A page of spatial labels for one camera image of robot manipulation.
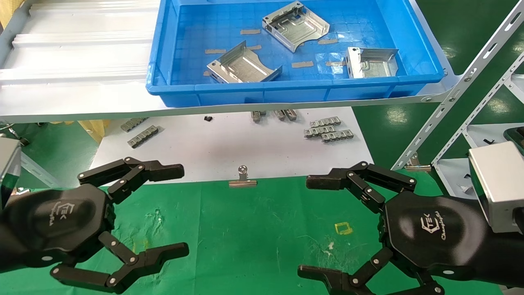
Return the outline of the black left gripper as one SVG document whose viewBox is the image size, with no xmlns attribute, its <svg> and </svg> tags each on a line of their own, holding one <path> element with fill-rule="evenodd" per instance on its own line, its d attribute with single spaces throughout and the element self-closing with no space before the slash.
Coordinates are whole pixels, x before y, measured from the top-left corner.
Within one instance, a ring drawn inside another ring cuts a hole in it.
<svg viewBox="0 0 524 295">
<path fill-rule="evenodd" d="M 82 185 L 74 189 L 47 189 L 10 198 L 9 266 L 42 268 L 61 263 L 50 271 L 58 282 L 122 294 L 139 278 L 159 273 L 166 261 L 188 256 L 189 246 L 174 243 L 135 254 L 109 233 L 116 218 L 112 203 L 122 203 L 146 182 L 184 175 L 181 164 L 164 166 L 158 160 L 126 157 L 81 172 L 77 179 Z M 98 188 L 111 182 L 107 195 Z M 109 274 L 75 267 L 103 246 L 123 262 L 120 269 Z"/>
</svg>

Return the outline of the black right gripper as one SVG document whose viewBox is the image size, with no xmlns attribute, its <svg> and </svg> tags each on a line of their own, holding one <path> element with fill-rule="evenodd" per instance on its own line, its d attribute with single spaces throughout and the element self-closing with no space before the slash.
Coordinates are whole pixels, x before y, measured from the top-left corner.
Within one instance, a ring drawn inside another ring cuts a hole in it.
<svg viewBox="0 0 524 295">
<path fill-rule="evenodd" d="M 371 184 L 400 194 L 386 202 Z M 298 276 L 323 282 L 330 295 L 374 295 L 366 284 L 390 261 L 420 285 L 393 295 L 444 295 L 431 275 L 462 281 L 483 278 L 489 269 L 485 247 L 490 229 L 479 202 L 420 196 L 413 193 L 416 184 L 411 177 L 368 162 L 308 175 L 308 189 L 347 189 L 373 213 L 384 211 L 384 243 L 389 248 L 382 248 L 353 275 L 299 265 Z"/>
</svg>

